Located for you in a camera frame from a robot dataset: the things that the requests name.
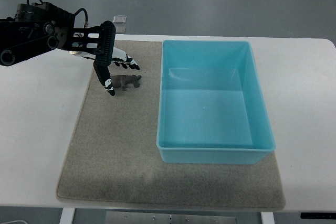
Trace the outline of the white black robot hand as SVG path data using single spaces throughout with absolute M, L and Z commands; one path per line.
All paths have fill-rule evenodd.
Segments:
M 93 58 L 93 68 L 99 82 L 111 95 L 115 95 L 109 66 L 116 66 L 139 70 L 138 63 L 125 51 L 114 46 L 116 27 L 111 21 L 105 21 L 100 26 L 89 28 L 72 28 L 68 32 L 66 50 L 83 51 Z

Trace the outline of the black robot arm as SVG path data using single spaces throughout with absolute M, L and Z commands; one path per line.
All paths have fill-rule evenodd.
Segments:
M 84 8 L 74 14 L 42 0 L 18 4 L 14 18 L 1 19 L 1 65 L 12 66 L 54 49 L 93 52 L 89 34 L 101 40 L 102 26 L 89 28 Z

